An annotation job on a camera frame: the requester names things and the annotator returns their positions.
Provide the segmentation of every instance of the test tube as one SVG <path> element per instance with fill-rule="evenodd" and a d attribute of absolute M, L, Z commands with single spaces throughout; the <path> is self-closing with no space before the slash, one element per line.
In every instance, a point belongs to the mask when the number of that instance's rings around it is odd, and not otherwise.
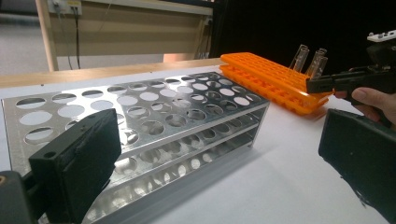
<path fill-rule="evenodd" d="M 315 52 L 314 58 L 312 59 L 311 64 L 309 64 L 308 69 L 306 70 L 305 74 L 309 77 L 312 76 L 313 71 L 316 69 L 316 67 L 318 66 L 318 57 L 324 57 L 324 55 L 327 53 L 326 49 L 318 49 Z"/>
<path fill-rule="evenodd" d="M 305 64 L 306 57 L 308 56 L 309 48 L 306 45 L 300 45 L 297 50 L 296 55 L 291 62 L 289 69 L 292 69 L 296 72 L 301 72 L 303 70 L 303 66 Z"/>
<path fill-rule="evenodd" d="M 311 80 L 315 80 L 321 77 L 323 74 L 324 67 L 326 66 L 328 58 L 323 57 L 323 56 L 318 56 L 317 58 L 317 65 L 313 68 L 312 75 L 311 75 Z"/>

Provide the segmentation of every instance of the white tabletop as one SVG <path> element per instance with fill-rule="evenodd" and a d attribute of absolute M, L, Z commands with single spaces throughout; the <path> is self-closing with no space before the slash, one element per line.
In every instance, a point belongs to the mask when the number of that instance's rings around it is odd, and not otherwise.
<path fill-rule="evenodd" d="M 216 71 L 216 66 L 0 90 L 0 98 L 71 90 L 158 77 Z M 125 223 L 388 223 L 364 207 L 346 181 L 318 155 L 328 108 L 358 111 L 330 98 L 317 113 L 300 117 L 271 104 L 252 149 L 204 167 L 169 188 Z M 0 170 L 9 169 L 3 111 L 0 115 Z"/>

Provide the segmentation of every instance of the metal test tube rack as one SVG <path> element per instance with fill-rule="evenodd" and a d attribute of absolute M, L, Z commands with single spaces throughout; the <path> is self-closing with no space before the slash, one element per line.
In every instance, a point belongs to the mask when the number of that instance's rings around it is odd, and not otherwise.
<path fill-rule="evenodd" d="M 86 116 L 116 108 L 122 153 L 84 223 L 103 221 L 241 147 L 251 147 L 269 101 L 217 73 L 167 77 L 3 100 L 11 166 Z"/>

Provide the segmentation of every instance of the finger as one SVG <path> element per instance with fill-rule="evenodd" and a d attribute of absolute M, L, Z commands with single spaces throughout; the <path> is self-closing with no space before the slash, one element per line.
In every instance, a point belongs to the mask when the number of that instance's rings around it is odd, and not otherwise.
<path fill-rule="evenodd" d="M 381 119 L 379 114 L 370 105 L 355 105 L 355 108 L 357 108 L 366 118 L 372 121 L 379 122 Z"/>
<path fill-rule="evenodd" d="M 344 98 L 347 98 L 347 92 L 346 91 L 337 91 L 334 93 L 334 96 L 338 99 L 344 99 Z"/>
<path fill-rule="evenodd" d="M 391 96 L 389 94 L 370 88 L 357 88 L 352 92 L 352 97 L 359 102 L 382 110 L 389 108 L 389 104 L 394 103 L 394 100 L 390 99 Z"/>

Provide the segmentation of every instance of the human hand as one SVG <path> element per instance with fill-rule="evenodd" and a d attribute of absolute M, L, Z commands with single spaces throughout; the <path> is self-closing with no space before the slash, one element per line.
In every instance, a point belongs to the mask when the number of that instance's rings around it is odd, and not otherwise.
<path fill-rule="evenodd" d="M 334 95 L 337 98 L 347 97 L 344 91 L 338 91 Z M 364 104 L 355 107 L 368 119 L 379 122 L 380 115 L 375 111 L 374 107 L 376 107 L 384 112 L 393 127 L 396 126 L 396 93 L 386 94 L 371 88 L 360 87 L 352 92 L 352 98 Z"/>

